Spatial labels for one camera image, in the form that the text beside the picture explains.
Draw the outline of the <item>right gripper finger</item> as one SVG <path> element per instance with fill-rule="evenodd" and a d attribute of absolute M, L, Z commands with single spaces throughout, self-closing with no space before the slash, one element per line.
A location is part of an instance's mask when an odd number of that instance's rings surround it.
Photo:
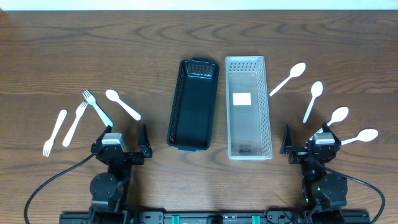
<path fill-rule="evenodd" d="M 284 139 L 282 141 L 282 145 L 280 147 L 280 154 L 289 154 L 293 150 L 293 143 L 290 135 L 289 125 L 285 125 L 285 134 Z"/>
<path fill-rule="evenodd" d="M 341 145 L 341 141 L 336 137 L 333 131 L 329 128 L 326 122 L 322 124 L 323 134 L 325 136 L 325 140 L 323 144 L 338 144 Z"/>

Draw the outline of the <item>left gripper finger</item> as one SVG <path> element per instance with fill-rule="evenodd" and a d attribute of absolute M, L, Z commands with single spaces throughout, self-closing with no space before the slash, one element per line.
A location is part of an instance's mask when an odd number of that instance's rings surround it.
<path fill-rule="evenodd" d="M 144 158 L 152 158 L 152 148 L 150 146 L 150 142 L 147 136 L 147 129 L 144 124 L 141 125 L 137 146 L 139 147 L 140 152 L 143 154 Z"/>
<path fill-rule="evenodd" d="M 99 146 L 101 145 L 102 139 L 104 138 L 105 134 L 107 133 L 111 133 L 112 131 L 112 127 L 110 125 L 108 125 L 105 130 L 102 132 L 102 134 L 97 138 L 97 140 L 94 141 L 94 143 L 92 144 L 92 146 Z"/>

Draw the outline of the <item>white spoon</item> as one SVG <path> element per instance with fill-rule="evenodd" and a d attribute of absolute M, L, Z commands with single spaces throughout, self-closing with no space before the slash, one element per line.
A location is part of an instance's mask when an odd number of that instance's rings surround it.
<path fill-rule="evenodd" d="M 305 71 L 306 69 L 306 63 L 300 62 L 294 65 L 289 72 L 289 76 L 282 81 L 280 84 L 278 84 L 270 93 L 269 96 L 273 96 L 275 93 L 277 93 L 291 78 L 299 77 L 301 74 Z"/>
<path fill-rule="evenodd" d="M 308 108 L 307 108 L 307 110 L 305 112 L 305 115 L 303 117 L 302 123 L 306 123 L 307 122 L 307 120 L 308 120 L 308 118 L 310 116 L 311 110 L 313 108 L 313 105 L 315 103 L 316 98 L 319 97 L 322 93 L 323 93 L 323 84 L 322 84 L 322 82 L 321 81 L 315 82 L 312 85 L 312 87 L 311 87 L 312 99 L 310 100 Z"/>
<path fill-rule="evenodd" d="M 329 122 L 327 122 L 327 126 L 332 125 L 333 123 L 338 123 L 340 121 L 343 121 L 349 113 L 349 108 L 346 106 L 342 106 L 334 110 L 334 112 L 331 115 L 331 119 Z"/>
<path fill-rule="evenodd" d="M 119 93 L 116 90 L 108 89 L 105 91 L 105 95 L 109 100 L 117 102 L 136 121 L 141 120 L 142 116 L 136 110 L 134 110 L 129 105 L 127 105 L 125 102 L 123 102 L 120 99 Z"/>

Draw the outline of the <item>white fork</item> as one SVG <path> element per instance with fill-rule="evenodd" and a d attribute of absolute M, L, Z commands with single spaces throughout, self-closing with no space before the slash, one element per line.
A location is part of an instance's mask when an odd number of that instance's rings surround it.
<path fill-rule="evenodd" d="M 75 111 L 75 119 L 74 119 L 70 129 L 68 130 L 63 142 L 62 142 L 62 146 L 63 147 L 68 147 L 70 145 L 70 143 L 72 141 L 72 138 L 73 138 L 73 135 L 74 135 L 74 133 L 76 131 L 76 128 L 78 126 L 79 120 L 83 116 L 87 105 L 88 105 L 88 103 L 86 101 L 84 101 L 76 109 L 76 111 Z"/>
<path fill-rule="evenodd" d="M 59 112 L 57 120 L 55 122 L 54 129 L 52 131 L 52 134 L 51 134 L 50 138 L 48 140 L 46 140 L 44 143 L 44 148 L 43 148 L 43 152 L 42 152 L 42 155 L 44 157 L 48 157 L 50 155 L 55 138 L 56 138 L 56 136 L 60 130 L 60 127 L 61 127 L 63 121 L 65 120 L 66 116 L 67 116 L 67 110 L 61 110 Z"/>

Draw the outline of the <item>white spoon lowest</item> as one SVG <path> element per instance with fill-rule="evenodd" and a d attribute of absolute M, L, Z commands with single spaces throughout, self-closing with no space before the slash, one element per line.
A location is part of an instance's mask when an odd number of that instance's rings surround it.
<path fill-rule="evenodd" d="M 369 142 L 378 136 L 379 132 L 376 129 L 364 129 L 358 133 L 358 135 L 351 139 L 346 139 L 341 142 L 341 145 L 346 145 L 354 141 Z"/>

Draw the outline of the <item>clear plastic basket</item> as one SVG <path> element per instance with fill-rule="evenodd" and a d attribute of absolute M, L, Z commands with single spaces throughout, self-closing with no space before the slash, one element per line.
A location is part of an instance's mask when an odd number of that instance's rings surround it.
<path fill-rule="evenodd" d="M 272 159 L 265 58 L 229 56 L 225 65 L 228 157 Z"/>

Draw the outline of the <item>black plastic basket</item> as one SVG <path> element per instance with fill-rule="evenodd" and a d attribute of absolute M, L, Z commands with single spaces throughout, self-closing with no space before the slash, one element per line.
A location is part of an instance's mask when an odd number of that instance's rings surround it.
<path fill-rule="evenodd" d="M 205 58 L 182 60 L 170 115 L 167 144 L 205 151 L 211 142 L 220 67 Z"/>

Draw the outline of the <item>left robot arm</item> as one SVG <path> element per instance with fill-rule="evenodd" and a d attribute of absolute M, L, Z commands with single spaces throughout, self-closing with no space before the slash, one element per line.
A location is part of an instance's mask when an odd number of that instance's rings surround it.
<path fill-rule="evenodd" d="M 92 144 L 91 153 L 108 166 L 108 171 L 98 174 L 90 184 L 92 195 L 89 211 L 90 223 L 137 223 L 136 212 L 127 208 L 127 193 L 132 167 L 144 164 L 153 155 L 146 126 L 139 133 L 138 152 L 126 152 L 123 135 L 112 133 L 107 126 Z"/>

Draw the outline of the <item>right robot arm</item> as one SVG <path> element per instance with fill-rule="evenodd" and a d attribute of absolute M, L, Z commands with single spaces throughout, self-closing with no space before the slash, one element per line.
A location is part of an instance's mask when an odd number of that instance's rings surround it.
<path fill-rule="evenodd" d="M 347 205 L 347 180 L 325 168 L 336 157 L 341 141 L 326 124 L 322 130 L 302 147 L 293 145 L 288 126 L 285 130 L 280 153 L 289 156 L 289 164 L 301 166 L 302 194 L 307 202 L 305 210 L 292 215 L 293 223 L 345 222 L 341 208 Z"/>

